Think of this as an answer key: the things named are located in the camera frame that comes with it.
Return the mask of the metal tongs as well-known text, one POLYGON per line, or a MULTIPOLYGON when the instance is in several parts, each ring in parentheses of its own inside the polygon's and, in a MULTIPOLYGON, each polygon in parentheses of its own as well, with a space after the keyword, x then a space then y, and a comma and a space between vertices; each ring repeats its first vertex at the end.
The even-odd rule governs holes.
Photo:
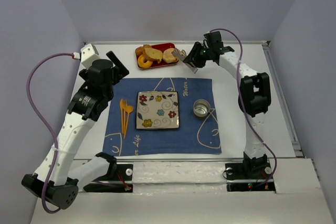
POLYGON ((192 62, 187 62, 187 54, 185 50, 179 50, 177 48, 173 49, 172 55, 177 58, 179 61, 184 63, 188 66, 188 68, 192 71, 192 73, 197 73, 198 69, 195 67, 195 65, 192 62))

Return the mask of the pale speckled bagel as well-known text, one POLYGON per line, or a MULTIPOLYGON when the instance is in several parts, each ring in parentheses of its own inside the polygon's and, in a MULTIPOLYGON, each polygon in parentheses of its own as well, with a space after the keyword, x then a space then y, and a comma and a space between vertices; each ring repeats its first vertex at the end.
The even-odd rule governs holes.
POLYGON ((173 56, 172 52, 175 50, 175 48, 169 48, 163 52, 163 61, 165 63, 176 63, 178 62, 178 58, 173 56))

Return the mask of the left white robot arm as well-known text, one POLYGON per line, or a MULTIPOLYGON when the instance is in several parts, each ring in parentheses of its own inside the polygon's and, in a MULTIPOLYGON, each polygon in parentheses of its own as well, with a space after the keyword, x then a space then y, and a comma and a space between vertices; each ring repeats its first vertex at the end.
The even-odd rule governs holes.
POLYGON ((65 120, 58 134, 36 108, 30 92, 35 71, 47 60, 39 62, 26 82, 28 101, 52 135, 53 145, 33 174, 26 174, 22 185, 41 199, 45 212, 55 214, 67 209, 76 199, 79 190, 102 176, 114 176, 117 159, 100 152, 88 163, 71 170, 71 164, 84 138, 113 98, 113 87, 129 74, 113 52, 107 59, 98 58, 91 66, 79 72, 83 85, 68 105, 65 120))

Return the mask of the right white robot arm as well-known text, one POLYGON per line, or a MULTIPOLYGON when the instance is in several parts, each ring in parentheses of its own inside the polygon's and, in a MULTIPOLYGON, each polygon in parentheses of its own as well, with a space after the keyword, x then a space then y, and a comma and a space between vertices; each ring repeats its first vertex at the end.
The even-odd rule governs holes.
POLYGON ((269 147, 263 139, 265 117, 271 105, 270 77, 243 63, 242 56, 241 52, 237 54, 232 47, 224 45, 221 29, 213 29, 204 34, 203 42, 195 42, 188 54, 183 53, 181 59, 195 70, 212 61, 236 80, 238 106, 246 123, 246 145, 243 160, 227 164, 224 178, 230 181, 270 179, 272 175, 267 174, 271 171, 269 147))

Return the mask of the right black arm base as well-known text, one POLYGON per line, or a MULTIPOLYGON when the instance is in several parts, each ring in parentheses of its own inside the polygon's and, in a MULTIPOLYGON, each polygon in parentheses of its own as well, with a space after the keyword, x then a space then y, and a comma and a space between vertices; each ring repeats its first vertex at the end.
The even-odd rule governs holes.
POLYGON ((276 191, 275 183, 269 179, 272 169, 268 163, 251 173, 244 170, 242 163, 226 163, 222 172, 229 193, 248 191, 276 191))

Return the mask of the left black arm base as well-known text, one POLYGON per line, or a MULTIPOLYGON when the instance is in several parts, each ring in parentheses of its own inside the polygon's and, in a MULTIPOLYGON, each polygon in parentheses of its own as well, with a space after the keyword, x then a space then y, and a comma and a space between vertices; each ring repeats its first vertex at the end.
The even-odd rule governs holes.
POLYGON ((132 193, 133 164, 117 164, 114 173, 98 177, 83 190, 86 193, 132 193))

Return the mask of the sliced bread loaf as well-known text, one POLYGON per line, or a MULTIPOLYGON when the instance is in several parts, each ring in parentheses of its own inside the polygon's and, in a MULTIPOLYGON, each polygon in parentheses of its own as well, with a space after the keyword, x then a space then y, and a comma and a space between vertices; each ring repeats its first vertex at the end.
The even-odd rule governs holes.
POLYGON ((163 52, 154 48, 144 48, 143 55, 147 61, 160 63, 163 59, 163 52))

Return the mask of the red rectangular tray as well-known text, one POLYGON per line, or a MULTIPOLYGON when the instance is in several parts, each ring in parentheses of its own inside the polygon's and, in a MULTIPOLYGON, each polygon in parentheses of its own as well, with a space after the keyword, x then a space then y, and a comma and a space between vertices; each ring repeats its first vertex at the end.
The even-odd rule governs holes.
MULTIPOLYGON (((165 50, 169 49, 169 48, 175 48, 175 45, 173 43, 164 43, 164 44, 157 44, 157 45, 151 45, 152 48, 160 50, 162 52, 164 52, 165 50)), ((156 69, 156 68, 163 68, 163 67, 170 67, 170 66, 174 66, 176 65, 178 62, 176 63, 165 63, 162 59, 162 61, 160 63, 157 62, 153 62, 152 66, 150 68, 147 69, 142 69, 138 66, 139 69, 141 70, 150 70, 150 69, 156 69)))

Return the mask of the orange plastic fork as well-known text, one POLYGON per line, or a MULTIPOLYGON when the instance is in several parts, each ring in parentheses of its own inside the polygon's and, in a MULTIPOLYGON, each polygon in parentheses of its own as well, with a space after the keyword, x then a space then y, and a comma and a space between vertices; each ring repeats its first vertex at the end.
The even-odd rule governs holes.
POLYGON ((127 101, 125 99, 122 100, 122 133, 125 133, 125 125, 126 125, 126 117, 127 117, 127 101))

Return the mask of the yellow glazed donut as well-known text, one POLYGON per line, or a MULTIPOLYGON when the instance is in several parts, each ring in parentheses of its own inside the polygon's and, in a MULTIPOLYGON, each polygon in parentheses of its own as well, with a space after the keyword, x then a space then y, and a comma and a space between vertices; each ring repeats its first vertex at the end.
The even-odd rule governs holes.
POLYGON ((137 59, 138 66, 142 69, 150 68, 153 64, 152 61, 146 59, 144 55, 140 55, 137 59))

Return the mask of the orange plastic spoon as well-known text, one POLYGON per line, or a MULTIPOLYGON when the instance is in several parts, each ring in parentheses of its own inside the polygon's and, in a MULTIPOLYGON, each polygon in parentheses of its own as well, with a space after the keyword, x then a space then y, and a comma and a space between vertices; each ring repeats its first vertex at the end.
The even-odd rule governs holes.
POLYGON ((128 125, 129 125, 129 119, 130 119, 130 114, 133 112, 134 107, 131 105, 127 105, 125 107, 125 112, 126 112, 126 121, 125 121, 125 129, 124 129, 124 137, 127 135, 127 130, 128 130, 128 125))

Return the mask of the brown croissant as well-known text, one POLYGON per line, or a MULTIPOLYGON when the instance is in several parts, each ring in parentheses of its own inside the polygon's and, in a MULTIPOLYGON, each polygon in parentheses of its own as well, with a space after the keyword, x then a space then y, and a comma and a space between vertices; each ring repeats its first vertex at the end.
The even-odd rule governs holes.
POLYGON ((135 50, 135 54, 137 57, 141 56, 141 55, 144 55, 144 56, 147 56, 148 54, 146 53, 145 49, 146 48, 152 48, 151 45, 143 45, 143 46, 140 46, 138 47, 136 50, 135 50))

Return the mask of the small metal cup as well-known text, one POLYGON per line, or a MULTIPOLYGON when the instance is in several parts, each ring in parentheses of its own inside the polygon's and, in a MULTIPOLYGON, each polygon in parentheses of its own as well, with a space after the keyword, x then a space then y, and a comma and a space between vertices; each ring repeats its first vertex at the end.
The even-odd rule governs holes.
POLYGON ((204 118, 208 115, 210 108, 211 106, 207 100, 199 99, 194 102, 193 112, 195 116, 204 118))

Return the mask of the square floral ceramic plate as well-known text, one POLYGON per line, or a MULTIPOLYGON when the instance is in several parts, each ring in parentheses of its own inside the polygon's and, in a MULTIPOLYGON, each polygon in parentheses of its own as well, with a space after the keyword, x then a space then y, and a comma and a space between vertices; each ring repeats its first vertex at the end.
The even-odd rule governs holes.
POLYGON ((178 129, 179 97, 176 91, 139 92, 136 110, 136 129, 178 129))

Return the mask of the blue cloth placemat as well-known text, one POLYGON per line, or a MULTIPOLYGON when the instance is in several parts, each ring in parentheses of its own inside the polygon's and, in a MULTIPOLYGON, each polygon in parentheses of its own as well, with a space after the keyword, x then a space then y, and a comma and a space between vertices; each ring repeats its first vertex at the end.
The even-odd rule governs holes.
POLYGON ((221 144, 214 104, 212 80, 202 78, 126 78, 114 87, 110 104, 103 152, 113 156, 151 154, 220 154, 221 144), (176 91, 180 126, 178 129, 136 129, 136 107, 139 92, 176 91), (127 135, 121 133, 120 100, 134 107, 127 135), (196 100, 207 100, 211 106, 204 118, 195 116, 196 100))

